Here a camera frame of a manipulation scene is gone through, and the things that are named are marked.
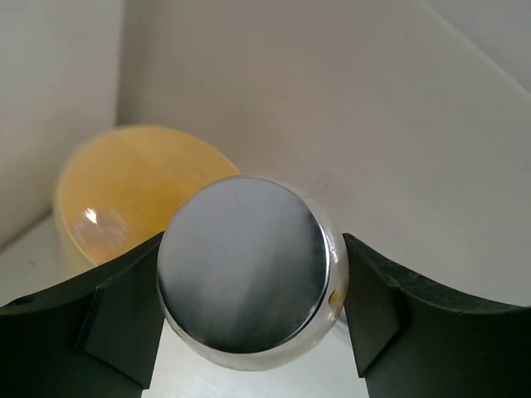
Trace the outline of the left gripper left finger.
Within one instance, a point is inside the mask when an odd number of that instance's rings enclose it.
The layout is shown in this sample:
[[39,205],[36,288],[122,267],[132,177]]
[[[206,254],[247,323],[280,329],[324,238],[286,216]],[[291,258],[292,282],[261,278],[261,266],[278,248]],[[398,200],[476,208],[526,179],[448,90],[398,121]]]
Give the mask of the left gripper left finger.
[[163,329],[162,236],[1,308],[3,397],[140,397]]

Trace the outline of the clear jar metal lid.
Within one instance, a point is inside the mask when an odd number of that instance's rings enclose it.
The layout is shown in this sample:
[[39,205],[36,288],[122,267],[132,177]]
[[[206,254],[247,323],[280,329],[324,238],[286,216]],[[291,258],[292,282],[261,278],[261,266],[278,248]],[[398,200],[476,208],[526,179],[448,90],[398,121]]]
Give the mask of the clear jar metal lid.
[[345,240],[298,189],[262,177],[218,180],[186,201],[158,249],[172,330],[198,355],[266,371],[319,344],[348,292]]

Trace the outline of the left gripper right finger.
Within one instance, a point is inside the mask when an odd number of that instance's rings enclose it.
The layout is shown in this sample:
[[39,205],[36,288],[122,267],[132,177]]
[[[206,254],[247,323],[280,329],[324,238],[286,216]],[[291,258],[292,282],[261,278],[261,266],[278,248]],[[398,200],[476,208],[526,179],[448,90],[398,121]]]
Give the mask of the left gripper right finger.
[[350,234],[345,313],[371,397],[528,397],[530,309],[449,288]]

